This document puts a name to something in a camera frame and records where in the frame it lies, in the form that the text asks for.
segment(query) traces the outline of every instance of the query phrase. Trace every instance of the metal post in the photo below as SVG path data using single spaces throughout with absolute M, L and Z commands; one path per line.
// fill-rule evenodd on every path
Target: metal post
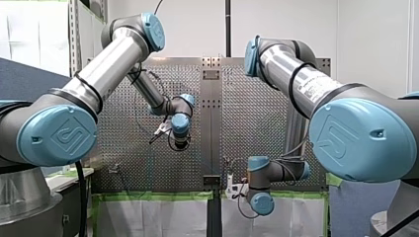
M 231 57 L 231 0 L 225 0 L 225 56 Z

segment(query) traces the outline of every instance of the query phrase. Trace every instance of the blue joint cap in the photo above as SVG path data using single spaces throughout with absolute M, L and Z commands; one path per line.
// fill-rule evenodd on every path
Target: blue joint cap
M 143 13 L 141 19 L 145 35 L 151 44 L 152 50 L 160 51 L 166 44 L 166 38 L 160 20 L 152 13 Z
M 176 134 L 187 133 L 189 130 L 189 117 L 184 114 L 175 114 L 172 116 L 172 129 Z
M 382 183 L 405 176 L 417 155 L 415 137 L 396 113 L 375 102 L 348 98 L 322 106 L 309 127 L 323 167 L 349 181 Z
M 301 177 L 299 177 L 300 180 L 306 180 L 308 179 L 308 177 L 310 177 L 311 175 L 311 169 L 310 169 L 310 165 L 304 161 L 304 170 L 302 171 L 302 175 Z
M 246 76 L 256 77 L 256 59 L 257 59 L 256 40 L 252 39 L 247 43 L 246 54 L 244 57 L 244 71 Z
M 192 107 L 195 106 L 195 98 L 194 98 L 194 96 L 191 96 L 189 94 L 182 94 L 181 97 L 183 99 L 185 99 L 187 102 L 189 102 L 192 105 Z
M 17 137 L 17 148 L 28 163 L 63 166 L 82 159 L 96 142 L 96 123 L 83 109 L 53 106 L 31 116 Z
M 271 195 L 267 193 L 258 193 L 250 200 L 252 209 L 260 215 L 269 215 L 274 211 L 275 203 Z
M 250 172 L 260 170 L 269 165 L 268 156 L 251 156 L 247 161 L 247 170 Z

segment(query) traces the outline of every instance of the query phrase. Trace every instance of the pegboard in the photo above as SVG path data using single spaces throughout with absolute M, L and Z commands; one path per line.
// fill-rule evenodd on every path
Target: pegboard
M 317 59 L 319 69 L 330 75 L 330 59 Z M 281 92 L 272 90 L 259 78 L 245 76 L 243 59 L 222 61 L 221 133 L 219 162 L 223 185 L 226 186 L 225 162 L 232 164 L 234 183 L 246 177 L 247 158 L 266 155 L 279 158 L 286 144 L 287 111 L 289 100 Z M 289 186 L 273 183 L 273 190 L 323 191 L 325 171 L 315 158 L 309 142 L 305 146 L 310 178 Z
M 330 74 L 330 61 L 319 59 Z M 125 79 L 99 116 L 94 193 L 121 191 L 189 192 L 203 190 L 203 175 L 221 174 L 224 159 L 235 159 L 234 175 L 245 176 L 252 155 L 278 157 L 285 144 L 288 99 L 258 78 L 244 76 L 243 58 L 152 58 L 144 63 L 160 77 L 160 92 L 195 97 L 192 143 L 186 152 L 172 151 L 165 136 L 152 145 L 162 117 L 151 116 L 147 104 Z M 309 146 L 310 179 L 294 187 L 274 189 L 319 191 L 325 173 Z
M 202 189 L 203 166 L 207 162 L 201 160 L 200 65 L 199 58 L 191 58 L 164 63 L 154 59 L 144 66 L 159 76 L 160 80 L 154 78 L 153 82 L 165 96 L 187 93 L 196 99 L 192 142 L 185 152 L 171 150 L 165 135 L 149 145 L 164 117 L 151 116 L 145 100 L 130 82 L 125 79 L 121 83 L 99 116 L 101 164 L 92 182 L 95 193 Z

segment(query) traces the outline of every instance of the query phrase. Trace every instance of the white panel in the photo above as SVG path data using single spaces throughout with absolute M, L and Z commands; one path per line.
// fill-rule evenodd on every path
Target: white panel
M 412 21 L 410 38 L 410 79 L 408 92 L 419 91 L 419 0 L 412 1 Z
M 0 56 L 68 75 L 67 12 L 66 2 L 0 1 Z
M 334 77 L 336 14 L 336 0 L 232 1 L 232 56 L 244 56 L 247 42 L 256 35 L 301 40 L 313 49 L 317 57 L 332 59 Z
M 37 42 L 11 41 L 11 59 L 33 67 L 40 67 L 40 45 Z
M 142 12 L 154 12 L 158 1 L 109 0 L 109 22 Z M 224 53 L 224 1 L 163 1 L 157 13 L 166 47 L 153 56 L 201 57 Z
M 82 67 L 85 67 L 88 58 L 94 56 L 92 13 L 80 1 L 78 2 L 78 9 L 81 60 Z
M 11 59 L 10 45 L 7 41 L 0 41 L 0 57 Z
M 393 97 L 408 79 L 409 0 L 339 0 L 338 80 Z
M 102 21 L 97 17 L 92 16 L 92 28 L 93 28 L 93 54 L 97 56 L 102 51 L 101 33 L 102 28 L 105 26 Z
M 43 2 L 39 4 L 39 9 L 40 68 L 69 76 L 68 5 Z

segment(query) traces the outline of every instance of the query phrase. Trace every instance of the black joint ring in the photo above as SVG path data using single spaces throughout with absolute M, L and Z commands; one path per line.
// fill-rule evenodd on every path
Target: black joint ring
M 12 166 L 6 166 L 6 167 L 0 167 L 0 174 L 9 174 L 9 173 L 15 173 L 15 172 L 21 172 L 26 171 L 30 169 L 34 169 L 37 166 L 31 165 L 31 164 L 16 164 Z
M 320 103 L 317 104 L 316 108 L 314 109 L 312 115 L 314 115 L 318 109 L 320 109 L 322 106 L 326 105 L 329 101 L 331 101 L 333 98 L 335 98 L 337 95 L 341 94 L 342 92 L 345 92 L 349 89 L 353 89 L 353 88 L 357 88 L 357 87 L 365 87 L 365 85 L 360 84 L 360 83 L 351 83 L 351 84 L 346 84 L 342 87 L 339 87 L 331 92 L 329 92 L 329 94 L 327 94 L 327 96 L 325 96 Z
M 98 98 L 98 100 L 99 100 L 99 110 L 96 112 L 96 114 L 99 114 L 102 111 L 103 107 L 104 107 L 104 101 L 102 100 L 101 94 L 99 94 L 99 92 L 92 85 L 90 85 L 86 80 L 84 80 L 83 78 L 81 78 L 78 73 L 79 72 L 76 71 L 74 73 L 74 77 L 77 78 L 81 83 L 83 83 L 84 85 L 86 85 L 91 91 L 93 91 L 93 93 Z
M 295 56 L 296 58 L 301 60 L 301 52 L 299 51 L 299 45 L 295 40 L 292 40 L 292 42 L 293 42 L 293 47 L 295 47 Z
M 71 94 L 69 94 L 65 91 L 61 91 L 59 89 L 54 89 L 54 88 L 49 89 L 48 94 L 60 97 L 62 99 L 65 99 L 65 100 L 73 103 L 74 105 L 80 107 L 81 109 L 83 109 L 87 113 L 89 113 L 89 115 L 95 120 L 95 123 L 98 123 L 98 117 L 96 116 L 95 112 L 93 112 L 93 110 L 90 109 L 90 107 L 88 107 L 83 101 L 81 101 L 77 97 L 75 97 L 75 96 L 73 96 L 73 95 L 71 95 Z
M 293 104 L 293 107 L 295 108 L 295 110 L 302 115 L 303 117 L 305 117 L 306 119 L 308 119 L 308 116 L 299 108 L 298 104 L 295 101 L 295 97 L 293 96 L 293 81 L 295 80 L 296 75 L 298 74 L 298 72 L 306 67 L 306 66 L 311 66 L 312 68 L 315 68 L 315 65 L 312 64 L 311 62 L 304 62 L 302 65 L 300 65 L 298 68 L 296 68 L 293 71 L 293 74 L 290 77 L 290 83 L 289 83 L 289 98 L 291 103 Z

